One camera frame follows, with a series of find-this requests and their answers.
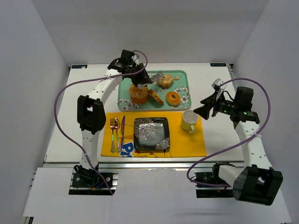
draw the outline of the white wall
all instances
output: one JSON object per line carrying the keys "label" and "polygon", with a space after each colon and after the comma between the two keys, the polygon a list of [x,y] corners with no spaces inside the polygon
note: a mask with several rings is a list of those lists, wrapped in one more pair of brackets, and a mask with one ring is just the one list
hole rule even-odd
{"label": "white wall", "polygon": [[[263,143],[272,165],[283,173],[282,193],[294,224],[299,223],[298,9],[298,0],[269,0],[235,63],[237,76],[257,80],[269,93],[272,111]],[[266,99],[255,90],[254,109],[263,122]]]}
{"label": "white wall", "polygon": [[110,63],[122,49],[152,63],[233,63],[266,2],[33,0],[68,66]]}
{"label": "white wall", "polygon": [[30,0],[0,1],[0,217],[19,222],[67,67]]}

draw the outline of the printed logo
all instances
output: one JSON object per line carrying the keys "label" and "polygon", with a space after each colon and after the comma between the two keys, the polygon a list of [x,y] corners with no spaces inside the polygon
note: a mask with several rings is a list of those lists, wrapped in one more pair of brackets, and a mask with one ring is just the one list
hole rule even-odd
{"label": "printed logo", "polygon": [[132,141],[123,144],[123,151],[121,151],[120,157],[133,157],[134,144]]}

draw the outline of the fork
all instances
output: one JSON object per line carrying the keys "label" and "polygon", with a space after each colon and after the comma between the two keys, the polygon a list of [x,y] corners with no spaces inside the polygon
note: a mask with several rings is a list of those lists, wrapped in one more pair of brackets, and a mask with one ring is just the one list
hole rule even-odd
{"label": "fork", "polygon": [[121,145],[118,141],[118,133],[117,133],[117,130],[120,129],[121,126],[120,126],[120,122],[117,118],[114,118],[114,124],[115,124],[114,129],[116,132],[116,151],[117,151],[117,153],[121,153]]}
{"label": "fork", "polygon": [[115,146],[114,146],[114,129],[115,129],[115,126],[114,126],[114,120],[113,119],[110,119],[110,128],[112,130],[111,152],[115,153]]}

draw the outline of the teal tray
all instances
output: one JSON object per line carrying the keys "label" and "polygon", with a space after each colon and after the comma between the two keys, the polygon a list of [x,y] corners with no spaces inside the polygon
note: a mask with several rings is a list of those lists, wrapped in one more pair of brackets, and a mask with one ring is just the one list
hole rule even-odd
{"label": "teal tray", "polygon": [[[159,71],[148,71],[149,77],[157,74]],[[118,88],[118,100],[117,106],[120,111],[167,111],[167,110],[179,110],[184,111],[191,108],[191,96],[187,79],[187,74],[181,70],[163,70],[165,75],[170,74],[175,77],[179,77],[179,80],[174,80],[168,89],[162,89],[157,83],[149,84],[149,90],[155,91],[159,97],[163,100],[164,104],[160,105],[156,102],[152,96],[145,104],[135,104],[131,101],[129,95],[129,87],[132,84],[131,79],[125,78]],[[181,97],[181,103],[179,106],[170,106],[166,102],[166,93],[175,91]]]}

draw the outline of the white table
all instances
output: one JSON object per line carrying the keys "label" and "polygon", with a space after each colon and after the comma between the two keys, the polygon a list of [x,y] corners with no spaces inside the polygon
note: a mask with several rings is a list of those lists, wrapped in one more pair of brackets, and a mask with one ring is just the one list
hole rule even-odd
{"label": "white table", "polygon": [[[68,84],[78,80],[91,79],[104,76],[107,64],[88,65],[86,69],[71,69]],[[211,67],[209,63],[154,63],[146,68],[150,70],[183,70],[187,73],[190,86],[190,95],[192,98],[192,107],[195,109],[202,106],[200,101],[213,93],[211,84],[217,78],[223,81],[229,80],[230,74],[227,67]],[[74,140],[81,143],[82,135],[77,123],[77,99],[80,95],[88,94],[97,82],[77,84],[68,88],[63,96],[61,108],[59,111],[59,122],[63,130]],[[229,83],[227,91],[234,95],[232,83]],[[117,108],[117,91],[112,92],[105,103],[105,112],[119,112]],[[216,117],[208,121],[202,119],[203,133],[206,145],[207,155],[232,146],[239,141],[239,138],[233,128],[233,123],[228,115],[217,114]],[[122,157],[101,157],[101,147],[104,131],[101,131],[98,144],[99,162],[173,162],[173,161],[197,161],[201,157],[191,158],[122,158]],[[48,163],[72,163],[79,162],[81,159],[81,150],[67,140],[54,127],[45,162]],[[243,161],[241,147],[232,149],[228,152],[212,157],[209,161]]]}
{"label": "white table", "polygon": [[24,210],[33,224],[280,224],[290,222],[279,191],[272,206],[196,198],[185,171],[119,172],[113,196],[68,195],[72,168],[39,168]]}

